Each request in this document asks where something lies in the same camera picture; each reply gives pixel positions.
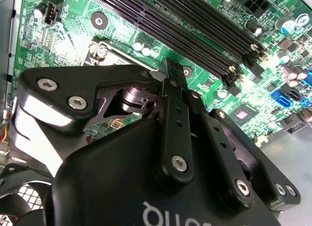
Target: screw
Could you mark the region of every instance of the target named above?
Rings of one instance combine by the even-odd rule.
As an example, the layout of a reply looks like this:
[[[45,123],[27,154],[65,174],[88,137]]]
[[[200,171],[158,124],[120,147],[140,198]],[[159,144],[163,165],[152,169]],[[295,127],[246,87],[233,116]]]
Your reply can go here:
[[[103,24],[103,20],[101,18],[96,18],[96,24],[97,25],[102,25]]]
[[[97,50],[97,55],[100,58],[104,58],[107,56],[107,49],[105,47],[99,47],[99,49]]]
[[[193,96],[194,98],[199,98],[198,94],[195,93],[195,92],[193,92],[193,91],[192,91],[192,96]]]
[[[147,73],[146,73],[145,71],[141,71],[140,74],[141,74],[143,77],[148,78],[148,75],[147,75]]]
[[[248,188],[248,186],[245,184],[245,182],[243,182],[242,180],[236,180],[236,186],[237,186],[238,190],[239,190],[244,196],[249,196],[249,194],[250,194],[249,188]]]
[[[280,184],[276,183],[275,186],[280,194],[284,196],[286,195],[286,191],[283,189],[283,187]]]
[[[54,80],[42,78],[37,82],[40,89],[45,91],[55,91],[58,88],[57,83]]]
[[[78,109],[82,110],[87,107],[87,102],[83,98],[79,96],[73,96],[68,99],[68,104],[71,106],[73,109]]]
[[[187,164],[186,161],[181,156],[174,155],[171,161],[175,169],[177,169],[178,171],[186,171]]]
[[[176,82],[175,81],[170,80],[170,84],[173,85],[174,87],[176,87]]]
[[[289,193],[291,193],[292,196],[296,196],[296,192],[293,190],[292,187],[290,187],[289,185],[286,185],[287,190],[289,191]]]
[[[219,116],[221,117],[221,118],[225,118],[225,114],[223,113],[223,112],[221,112],[221,111],[218,111],[218,114],[219,114]]]

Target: black ram slot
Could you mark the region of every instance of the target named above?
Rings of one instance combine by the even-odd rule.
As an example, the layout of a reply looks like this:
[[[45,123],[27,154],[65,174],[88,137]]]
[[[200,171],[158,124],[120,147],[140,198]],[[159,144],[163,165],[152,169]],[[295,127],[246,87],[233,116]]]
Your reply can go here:
[[[187,32],[184,29],[181,29],[178,25],[175,26],[171,21],[166,19],[164,16],[155,12],[153,8],[148,7],[147,5],[143,6],[138,0],[119,0],[123,4],[134,8],[137,13],[146,18],[148,21],[152,22],[168,34],[171,34],[174,37],[178,37],[180,42],[187,44],[194,51],[198,52],[199,55],[207,58],[212,65],[215,66],[216,70],[220,71],[220,67],[223,69],[228,69],[230,66],[234,66],[235,64],[220,55],[217,51],[212,49],[209,45],[200,42],[191,32]]]
[[[150,13],[152,10],[150,10],[147,6],[145,7],[145,11],[141,12],[144,9],[138,7],[142,4],[138,0],[118,0],[118,1],[123,3],[123,5],[131,9],[135,9],[138,15],[142,17],[142,19],[140,20],[142,24],[149,26],[152,22],[153,25],[157,26],[157,29],[161,29],[166,34],[170,35],[172,38],[178,39],[178,41],[183,43],[185,46],[186,44],[188,44],[188,47],[191,47],[193,49],[192,52],[197,52],[196,55],[203,56],[202,59],[206,58],[206,62],[209,62],[210,65],[219,73],[225,74],[227,73],[225,70],[228,70],[229,66],[234,66],[234,63],[230,63],[226,65],[222,63],[222,61],[220,61],[218,58],[215,58],[210,53],[207,53],[205,48],[209,48],[212,51],[212,49],[208,45],[202,48],[201,46],[198,45],[199,43],[198,39],[196,41],[191,41],[188,38],[188,36],[192,36],[192,34],[187,34],[185,31],[183,31],[179,27],[174,26],[171,22],[166,20],[166,18],[164,17],[161,17],[161,19],[158,19],[156,16]]]
[[[174,14],[179,16],[185,22],[190,24],[192,27],[197,29],[199,32],[207,36],[209,39],[217,43],[225,51],[227,51],[232,56],[237,59],[241,59],[243,54],[249,52],[249,49],[246,49],[239,45],[236,41],[233,41],[227,34],[219,31],[214,25],[210,24],[207,20],[203,19],[198,14],[189,10],[187,7],[183,6],[177,0],[155,0],[163,7],[167,8],[169,11],[172,11]]]
[[[179,42],[177,39],[169,36],[168,34],[164,33],[151,23],[145,25],[140,22],[142,17],[136,15],[131,9],[125,7],[119,1],[116,0],[93,0],[98,4],[102,5],[103,7],[109,9],[110,11],[116,13],[126,21],[130,22],[131,24],[135,25],[142,31],[146,32],[147,34],[153,36],[160,42],[167,45],[169,48],[173,49],[178,54],[186,57],[193,63],[197,64],[198,66],[202,67],[203,69],[207,70],[209,73],[213,74],[215,77],[221,79],[221,75],[227,74],[226,71],[222,70],[222,72],[217,72],[214,67],[212,67],[209,62],[203,62],[201,57],[198,57],[196,53],[188,46],[184,45],[183,43]]]
[[[241,30],[236,24],[218,12],[208,3],[203,3],[203,0],[180,0],[189,9],[194,10],[204,19],[217,27],[220,31],[225,32],[228,36],[239,42],[247,50],[251,44],[257,43],[249,34]]]

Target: chip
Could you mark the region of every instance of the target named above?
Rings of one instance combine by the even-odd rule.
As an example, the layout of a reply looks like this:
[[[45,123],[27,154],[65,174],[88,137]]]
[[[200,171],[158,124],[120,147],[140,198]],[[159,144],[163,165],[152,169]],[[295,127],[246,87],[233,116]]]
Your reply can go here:
[[[305,36],[305,35],[302,35],[300,38],[298,38],[298,42],[299,43],[304,43],[305,41],[307,41],[308,40],[308,37],[307,36]]]
[[[211,87],[213,84],[214,83],[212,81],[208,80],[205,85],[208,87]]]
[[[259,112],[253,107],[243,103],[230,113],[230,118],[239,126],[244,125],[250,119],[258,115]]]
[[[114,120],[112,123],[111,123],[111,127],[113,129],[116,129],[116,130],[119,130],[122,126],[122,123],[117,121],[117,120]]]
[[[292,45],[290,45],[289,48],[287,48],[287,50],[290,51],[290,52],[293,52],[293,51],[295,51],[295,50],[297,49],[297,47],[298,47],[298,46],[297,46],[296,44],[293,43]]]
[[[253,82],[254,82],[254,83],[259,83],[261,80],[262,80],[262,77],[261,77],[261,76],[255,76],[255,77],[253,78]]]
[[[287,50],[291,45],[292,41],[290,41],[288,38],[283,38],[279,43],[278,47],[282,50]]]
[[[240,111],[238,114],[236,114],[236,116],[237,116],[239,119],[244,119],[246,116],[248,116],[248,113],[245,112],[245,111]]]
[[[280,111],[281,111],[280,108],[275,108],[275,109],[271,112],[271,114],[277,115],[277,114],[279,114]]]
[[[306,57],[308,56],[310,53],[308,51],[304,51],[303,53],[301,53],[302,57]]]
[[[269,90],[269,91],[272,91],[275,89],[275,86],[272,84],[272,83],[269,83],[266,88]]]

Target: mounting hole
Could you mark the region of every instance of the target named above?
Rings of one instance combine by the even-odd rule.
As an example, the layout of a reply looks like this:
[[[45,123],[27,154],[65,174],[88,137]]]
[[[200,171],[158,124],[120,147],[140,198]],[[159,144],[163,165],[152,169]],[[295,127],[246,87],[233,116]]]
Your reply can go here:
[[[176,121],[176,125],[178,125],[179,127],[182,127],[181,121],[177,120],[177,121]]]
[[[227,145],[223,142],[220,142],[221,146],[223,146],[224,148],[227,148]]]
[[[156,106],[156,103],[153,101],[150,101],[146,104],[146,109],[152,109],[155,106]]]

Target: black plastic bracket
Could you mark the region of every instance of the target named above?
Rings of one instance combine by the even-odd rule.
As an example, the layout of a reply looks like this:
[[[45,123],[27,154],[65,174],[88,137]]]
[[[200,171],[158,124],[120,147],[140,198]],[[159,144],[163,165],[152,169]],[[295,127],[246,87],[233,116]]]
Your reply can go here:
[[[221,124],[208,116],[204,104],[197,93],[185,92],[185,100],[192,115],[192,130],[209,144],[208,149],[214,156],[216,164],[218,192],[225,205],[232,211],[243,211],[253,206],[254,193],[237,161],[234,151],[226,138]]]
[[[242,160],[250,172],[252,187],[269,209],[284,211],[300,203],[295,186],[224,111],[215,109],[209,115],[221,123],[226,135],[235,143],[236,158]]]
[[[182,102],[182,90],[187,89],[183,67],[166,59],[162,71],[168,73],[163,81],[164,108],[159,113],[162,126],[160,154],[154,166],[154,176],[168,191],[178,191],[194,176],[189,110]]]
[[[41,89],[38,80],[42,78],[55,81],[57,89]],[[148,89],[152,83],[153,77],[138,65],[127,65],[127,68],[123,65],[36,68],[20,75],[17,97],[20,106],[29,114],[45,123],[53,114],[62,120],[55,119],[47,124],[60,132],[75,134],[84,131],[93,117],[92,123],[102,122],[108,105],[120,90],[131,87]],[[72,96],[82,97],[87,103],[86,108],[70,107],[68,99]]]

